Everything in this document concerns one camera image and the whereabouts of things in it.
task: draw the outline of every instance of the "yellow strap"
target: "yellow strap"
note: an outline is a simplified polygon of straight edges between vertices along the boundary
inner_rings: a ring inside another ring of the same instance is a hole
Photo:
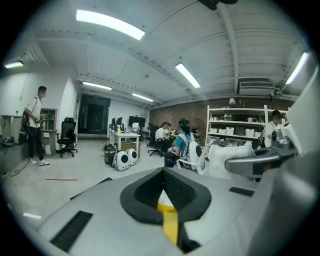
[[[163,214],[163,231],[173,244],[178,241],[178,213],[173,206],[158,203],[157,210]]]

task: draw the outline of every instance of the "air conditioner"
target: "air conditioner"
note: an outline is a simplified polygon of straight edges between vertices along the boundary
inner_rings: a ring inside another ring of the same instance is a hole
[[[275,83],[271,81],[243,81],[239,85],[240,95],[268,96],[276,90]]]

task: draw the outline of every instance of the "white t-shirt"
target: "white t-shirt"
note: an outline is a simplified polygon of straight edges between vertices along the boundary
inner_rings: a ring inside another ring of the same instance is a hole
[[[26,108],[35,116],[39,117],[41,112],[42,102],[39,97],[36,97],[26,106]],[[35,123],[34,120],[29,116],[30,127],[38,128],[40,123]]]
[[[262,132],[262,136],[264,137],[264,144],[266,148],[271,146],[271,139],[268,138],[268,135],[272,134],[272,132],[277,128],[273,121],[268,122]]]
[[[158,140],[160,138],[166,138],[167,134],[169,133],[168,129],[163,129],[162,127],[156,130],[155,132],[155,139]]]

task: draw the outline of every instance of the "ceiling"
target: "ceiling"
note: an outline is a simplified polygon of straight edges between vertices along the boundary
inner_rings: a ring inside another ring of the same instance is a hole
[[[78,9],[125,21],[145,35],[136,40],[79,22]],[[285,95],[298,96],[305,86],[302,78],[284,84],[308,46],[293,23],[266,0],[219,3],[215,11],[197,0],[58,0],[35,15],[27,31],[14,50],[24,62],[74,65],[80,83],[112,87],[103,92],[83,86],[84,93],[94,90],[145,107],[234,96],[239,81],[252,79],[274,82]],[[178,63],[201,88],[176,70]],[[314,63],[306,67],[306,76]]]

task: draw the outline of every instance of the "brick wall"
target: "brick wall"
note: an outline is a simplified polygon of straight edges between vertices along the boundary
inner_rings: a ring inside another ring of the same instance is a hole
[[[264,105],[270,110],[288,110],[293,105],[293,101],[283,99],[273,99],[270,102],[267,98],[239,98],[235,99],[234,108],[263,109]],[[206,134],[207,125],[207,106],[211,109],[218,109],[229,106],[229,98],[212,99],[208,101],[196,101],[185,104],[177,104],[172,106],[160,107],[150,110],[149,122],[154,125],[161,125],[163,122],[171,123],[173,130],[178,128],[179,120],[187,118],[191,122],[192,127],[197,127],[201,137]]]

